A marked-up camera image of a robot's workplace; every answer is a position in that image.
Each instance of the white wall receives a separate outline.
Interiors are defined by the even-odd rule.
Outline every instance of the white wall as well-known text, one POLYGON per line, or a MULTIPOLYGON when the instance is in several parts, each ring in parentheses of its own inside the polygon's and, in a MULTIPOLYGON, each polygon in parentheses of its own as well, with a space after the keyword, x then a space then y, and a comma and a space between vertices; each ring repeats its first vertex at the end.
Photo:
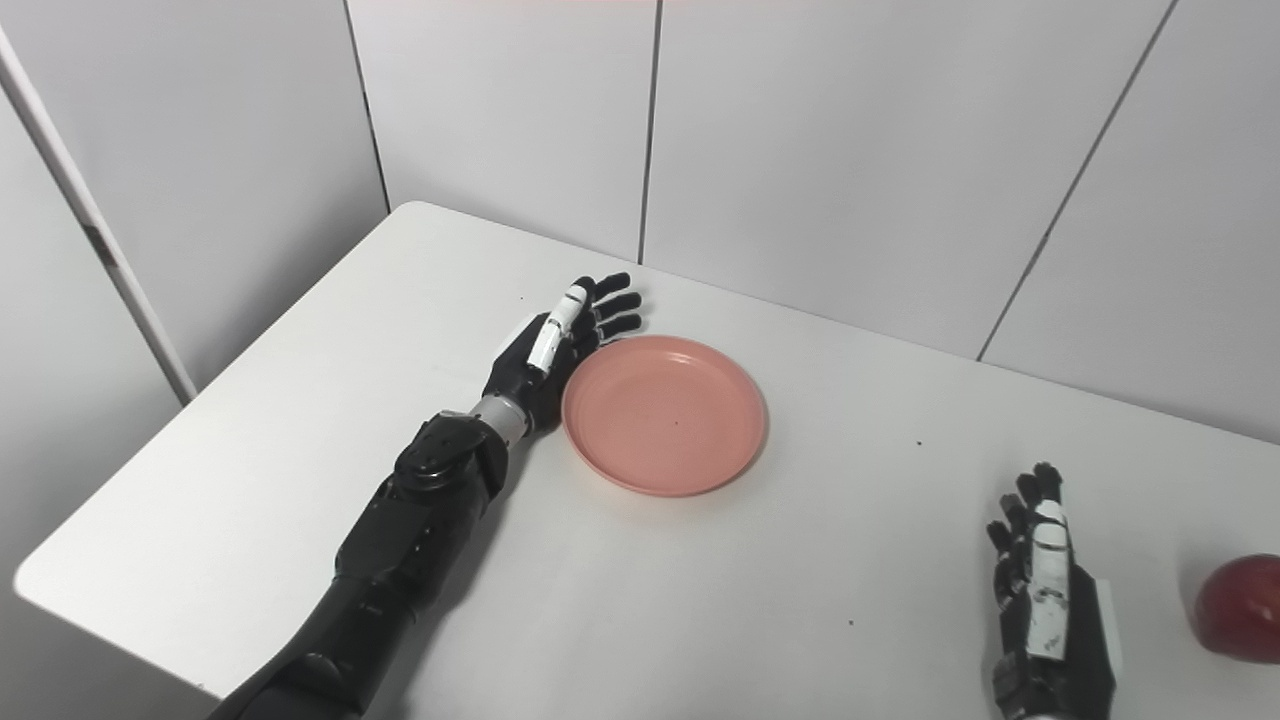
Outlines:
POLYGON ((655 4, 351 0, 392 206, 635 260, 655 4))
POLYGON ((974 357, 1167 4, 667 3, 645 264, 974 357))
MULTIPOLYGON (((0 92, 0 575, 178 411, 0 92)), ((0 715, 202 717, 211 701, 0 591, 0 715)))
POLYGON ((989 363, 1280 442, 1276 28, 1178 4, 989 363))
POLYGON ((204 386, 385 213, 342 0, 0 0, 204 386))

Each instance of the forearm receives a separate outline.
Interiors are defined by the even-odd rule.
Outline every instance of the forearm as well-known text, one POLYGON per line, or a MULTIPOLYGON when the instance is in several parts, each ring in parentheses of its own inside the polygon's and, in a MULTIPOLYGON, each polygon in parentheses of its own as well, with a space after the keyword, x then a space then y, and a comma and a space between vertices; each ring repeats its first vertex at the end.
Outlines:
POLYGON ((506 442, 524 434, 517 415, 489 398, 470 415, 424 424, 347 534, 306 623, 210 720, 251 720, 266 706, 262 717, 282 720, 361 716, 502 489, 506 442))

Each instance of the white thumb segment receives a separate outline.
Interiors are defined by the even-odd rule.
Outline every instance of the white thumb segment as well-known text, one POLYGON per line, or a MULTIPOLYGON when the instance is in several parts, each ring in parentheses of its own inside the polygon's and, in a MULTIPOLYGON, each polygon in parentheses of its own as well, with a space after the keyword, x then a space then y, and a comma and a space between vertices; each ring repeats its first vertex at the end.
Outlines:
POLYGON ((561 341, 568 336, 568 329, 573 327, 573 320, 582 311, 585 304, 586 288, 580 284, 570 286, 568 292, 561 297, 561 301, 547 315, 541 329, 538 331, 538 340, 534 341, 534 347, 529 352, 529 364, 541 370, 544 375, 550 372, 561 341))
POLYGON ((1032 532, 1032 573, 1027 582, 1027 593, 1032 601, 1027 655, 1048 660, 1066 657, 1066 626, 1071 610, 1070 575, 1071 555, 1066 528, 1053 521, 1038 524, 1032 532))

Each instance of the robotic hand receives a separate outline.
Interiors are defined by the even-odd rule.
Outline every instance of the robotic hand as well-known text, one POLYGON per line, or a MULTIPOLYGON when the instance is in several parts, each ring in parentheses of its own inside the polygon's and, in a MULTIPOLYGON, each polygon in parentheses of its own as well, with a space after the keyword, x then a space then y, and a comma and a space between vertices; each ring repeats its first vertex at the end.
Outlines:
POLYGON ((468 414, 422 424, 338 550, 334 580, 297 634, 210 720, 356 720, 408 629, 439 597, 481 515, 502 492, 507 452, 554 429, 564 384, 609 338, 640 327, 625 274, 580 278, 493 364, 468 414))
POLYGON ((1107 720, 1119 671, 1110 596, 1075 564, 1062 477, 1048 462, 1000 498, 992 523, 1004 656, 992 671, 1005 720, 1107 720), (1115 667, 1112 666, 1115 656, 1115 667))

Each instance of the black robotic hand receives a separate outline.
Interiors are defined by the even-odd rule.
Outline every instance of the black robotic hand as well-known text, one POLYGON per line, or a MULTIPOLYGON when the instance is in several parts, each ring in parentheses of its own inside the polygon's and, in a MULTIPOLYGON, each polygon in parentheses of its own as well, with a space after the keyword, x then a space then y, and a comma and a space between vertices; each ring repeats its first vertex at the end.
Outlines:
POLYGON ((1006 720, 1107 720, 1116 688, 1110 601, 1075 564, 1062 477, 1048 462, 1000 500, 1009 524, 987 527, 996 551, 1004 655, 992 671, 1006 720))
POLYGON ((570 375, 614 336, 640 328, 640 293, 614 295, 631 284, 618 273, 600 282, 579 278, 550 313, 534 318, 493 363, 485 397, 513 402, 529 433, 554 429, 570 375))

